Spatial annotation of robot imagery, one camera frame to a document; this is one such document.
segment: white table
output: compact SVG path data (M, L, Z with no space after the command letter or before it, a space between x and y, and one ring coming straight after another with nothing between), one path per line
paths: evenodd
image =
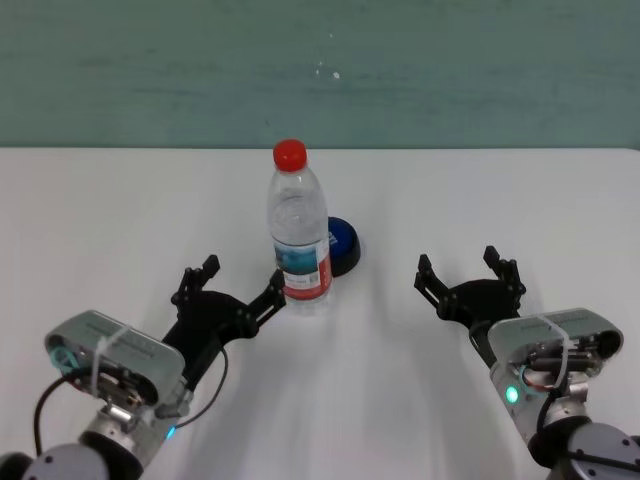
M255 340L232 343L218 403L163 446L145 478L545 478L464 329L412 288L423 252L451 286L491 277L490 243L519 261L521 313L584 306L623 330L588 407L594 420L640 433L638 152L310 158L330 213L362 238L360 264L335 281L326 316L284 310ZM264 288L272 168L265 150L0 150L0 452L33 452L33 407L56 378L43 339L59 322L95 308L162 337L182 269L210 253L222 264L210 288L245 301ZM98 405L57 392L45 448L74 441Z

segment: teal wall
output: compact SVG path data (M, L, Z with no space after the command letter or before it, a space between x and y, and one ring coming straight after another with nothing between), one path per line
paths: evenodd
M2 146L288 136L638 147L640 0L0 0Z

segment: white zip tie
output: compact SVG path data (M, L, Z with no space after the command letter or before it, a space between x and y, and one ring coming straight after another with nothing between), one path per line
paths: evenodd
M558 373L558 378L556 379L556 383L553 388L558 388L562 381L564 380L564 376L567 373L567 366L569 364L569 347L571 346L571 339L567 332L558 325L557 323L552 322L547 317L540 315L540 318L543 322L553 328L556 332L558 332L562 336L562 364L560 365L560 373Z
M91 365L91 395L98 398L98 369L100 367L100 357L107 353L107 350L118 341L118 339L129 331L127 325L123 325L120 330L111 335L109 338L100 337L96 352L93 355L93 364Z

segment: plastic bottle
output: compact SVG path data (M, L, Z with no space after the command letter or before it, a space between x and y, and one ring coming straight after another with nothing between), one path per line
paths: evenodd
M276 263L284 272L284 293L298 301L324 298L331 286L327 205L318 179L307 166L299 140L273 149L268 221Z

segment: gray robot arm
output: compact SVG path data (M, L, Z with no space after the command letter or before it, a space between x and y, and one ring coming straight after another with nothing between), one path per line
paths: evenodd
M180 423L189 413L193 391L218 354L227 362L224 345L255 337L285 305L278 271L249 304L204 291L219 268L217 257L211 256L202 268L185 271L171 299L178 308L178 320L162 341L95 311L77 315L49 333L45 347L63 376L36 407L37 458L1 457L0 480L137 480L175 429L200 415ZM42 406L64 383L101 398L106 405L78 444L42 451Z
M519 317L526 292L515 260L487 247L495 280L447 288L422 255L415 287L443 320L469 329L489 376L533 459L549 480L640 478L640 446L622 431L592 423L588 381L623 343L622 332L589 310Z

